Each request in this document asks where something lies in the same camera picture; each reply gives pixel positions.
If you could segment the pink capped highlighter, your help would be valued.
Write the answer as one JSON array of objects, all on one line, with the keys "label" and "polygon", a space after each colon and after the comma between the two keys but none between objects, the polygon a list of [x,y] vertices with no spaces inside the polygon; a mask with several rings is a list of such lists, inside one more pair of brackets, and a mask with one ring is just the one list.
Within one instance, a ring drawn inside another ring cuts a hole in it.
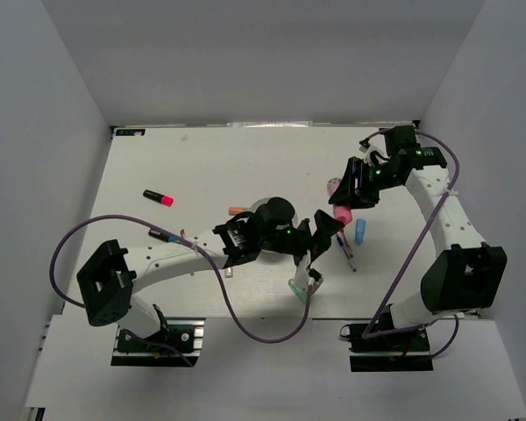
[{"label": "pink capped highlighter", "polygon": [[[332,196],[341,182],[341,179],[338,177],[331,178],[327,182],[327,193],[328,196]],[[343,225],[348,225],[352,222],[352,210],[347,206],[342,205],[333,205],[333,217],[341,222]]]}]

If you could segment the grey highlighter orange cap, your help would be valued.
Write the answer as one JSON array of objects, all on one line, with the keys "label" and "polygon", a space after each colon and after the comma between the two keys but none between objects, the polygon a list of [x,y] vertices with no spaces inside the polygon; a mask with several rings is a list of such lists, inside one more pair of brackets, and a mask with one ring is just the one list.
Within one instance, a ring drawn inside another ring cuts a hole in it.
[{"label": "grey highlighter orange cap", "polygon": [[247,211],[247,208],[243,208],[243,207],[230,207],[228,209],[228,214],[230,216],[234,216],[234,215],[237,215],[239,213],[242,213],[244,211]]}]

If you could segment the black highlighter pink cap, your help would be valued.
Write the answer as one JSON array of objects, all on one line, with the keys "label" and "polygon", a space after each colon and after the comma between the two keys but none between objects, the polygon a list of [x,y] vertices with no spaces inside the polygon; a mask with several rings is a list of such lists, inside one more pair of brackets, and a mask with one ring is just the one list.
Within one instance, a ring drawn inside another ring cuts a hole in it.
[{"label": "black highlighter pink cap", "polygon": [[143,197],[167,207],[171,207],[174,203],[174,199],[171,196],[166,196],[149,189],[143,191]]}]

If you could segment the black highlighter blue cap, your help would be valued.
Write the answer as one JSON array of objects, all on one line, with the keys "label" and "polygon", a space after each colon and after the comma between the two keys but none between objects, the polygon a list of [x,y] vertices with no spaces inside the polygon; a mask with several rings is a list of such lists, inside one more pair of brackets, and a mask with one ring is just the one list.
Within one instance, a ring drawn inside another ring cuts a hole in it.
[{"label": "black highlighter blue cap", "polygon": [[149,229],[148,236],[164,243],[174,243],[177,241],[177,237],[170,232],[155,230],[153,228]]}]

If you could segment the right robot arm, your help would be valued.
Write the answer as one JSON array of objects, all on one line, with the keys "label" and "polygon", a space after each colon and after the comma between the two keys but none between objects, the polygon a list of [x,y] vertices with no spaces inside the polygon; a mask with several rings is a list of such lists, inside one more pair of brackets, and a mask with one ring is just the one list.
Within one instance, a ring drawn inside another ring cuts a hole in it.
[{"label": "right robot arm", "polygon": [[[403,186],[424,217],[424,228],[362,333],[363,339],[379,338],[384,347],[396,350],[409,341],[410,332],[440,318],[491,307],[508,257],[502,247],[489,245],[466,215],[454,189],[460,163],[449,146],[415,125],[379,129],[376,135],[384,138],[384,148],[373,146],[369,137],[361,140],[363,157],[347,161],[329,202],[371,209],[382,190]],[[435,261],[416,293],[391,302],[426,237],[433,241]]]}]

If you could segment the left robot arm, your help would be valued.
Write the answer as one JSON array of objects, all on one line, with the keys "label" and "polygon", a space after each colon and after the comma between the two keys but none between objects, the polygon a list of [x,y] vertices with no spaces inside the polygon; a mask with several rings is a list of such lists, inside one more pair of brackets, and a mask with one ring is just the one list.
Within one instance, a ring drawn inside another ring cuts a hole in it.
[{"label": "left robot arm", "polygon": [[312,231],[308,219],[294,225],[294,214],[289,201],[272,197],[256,211],[242,212],[192,239],[172,235],[163,244],[129,248],[115,239],[103,242],[76,276],[89,324],[116,324],[147,349],[160,349],[168,334],[164,315],[139,298],[140,290],[202,271],[221,280],[223,270],[254,262],[261,252],[293,257],[295,274],[288,285],[309,306],[323,282],[311,265],[344,225],[317,210]]}]

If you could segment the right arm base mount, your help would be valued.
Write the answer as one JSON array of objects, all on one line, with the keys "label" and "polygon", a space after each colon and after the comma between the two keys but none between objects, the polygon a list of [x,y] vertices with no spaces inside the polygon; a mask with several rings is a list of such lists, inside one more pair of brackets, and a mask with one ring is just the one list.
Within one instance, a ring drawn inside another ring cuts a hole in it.
[{"label": "right arm base mount", "polygon": [[364,339],[366,323],[343,325],[339,337],[350,343],[353,373],[430,372],[430,342],[425,331]]}]

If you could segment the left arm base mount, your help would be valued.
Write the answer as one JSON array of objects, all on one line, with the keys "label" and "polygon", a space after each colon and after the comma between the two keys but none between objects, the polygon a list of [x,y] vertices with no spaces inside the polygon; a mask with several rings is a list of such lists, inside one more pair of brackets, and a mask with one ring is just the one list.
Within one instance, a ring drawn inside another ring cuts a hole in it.
[{"label": "left arm base mount", "polygon": [[203,319],[167,319],[166,330],[139,339],[118,329],[110,364],[113,367],[186,367],[198,361],[204,336]]}]

